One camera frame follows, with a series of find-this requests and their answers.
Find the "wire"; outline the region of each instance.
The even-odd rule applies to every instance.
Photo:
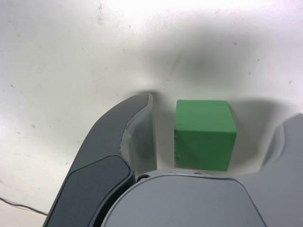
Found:
[[[22,204],[17,204],[17,203],[14,203],[14,202],[10,202],[10,201],[8,201],[8,200],[6,200],[4,198],[1,198],[1,197],[0,197],[0,200],[3,201],[3,202],[5,202],[5,203],[7,203],[8,205],[11,205],[11,206],[14,206],[14,207],[23,207],[23,208],[32,210],[33,212],[36,212],[38,214],[42,214],[42,215],[45,215],[45,216],[48,215],[47,213],[44,213],[44,212],[42,212],[40,210],[37,210],[35,208],[29,207],[29,206],[26,206],[26,205],[22,205]]]

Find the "black cable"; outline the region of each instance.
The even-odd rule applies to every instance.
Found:
[[[11,206],[23,207],[23,208],[32,210],[32,211],[34,211],[34,212],[36,212],[36,213],[38,213],[38,214],[42,214],[42,215],[45,215],[45,216],[48,215],[47,213],[44,213],[44,212],[42,212],[42,211],[40,211],[40,210],[37,210],[37,209],[35,209],[35,208],[29,207],[29,206],[26,206],[26,205],[22,205],[22,204],[17,204],[17,203],[14,203],[14,202],[10,202],[10,201],[8,201],[8,200],[6,200],[6,199],[4,199],[4,198],[1,198],[1,197],[0,197],[0,200],[3,201],[3,202],[5,202],[5,203],[7,203],[8,205],[11,205]]]

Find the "dark gray gripper finger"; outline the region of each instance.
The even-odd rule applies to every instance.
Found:
[[[99,227],[116,199],[135,183],[120,155],[127,123],[148,104],[133,96],[105,113],[89,131],[62,184],[44,227]]]

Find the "green cube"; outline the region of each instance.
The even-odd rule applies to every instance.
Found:
[[[228,102],[178,100],[175,167],[227,171],[236,135]]]

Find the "white surface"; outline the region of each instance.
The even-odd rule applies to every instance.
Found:
[[[32,211],[0,204],[2,227],[41,227],[45,216]]]
[[[175,101],[222,99],[246,131],[230,173],[257,171],[274,128],[303,107],[302,9],[287,0],[1,0],[0,195],[47,212],[93,123],[150,90],[160,168],[173,164]]]

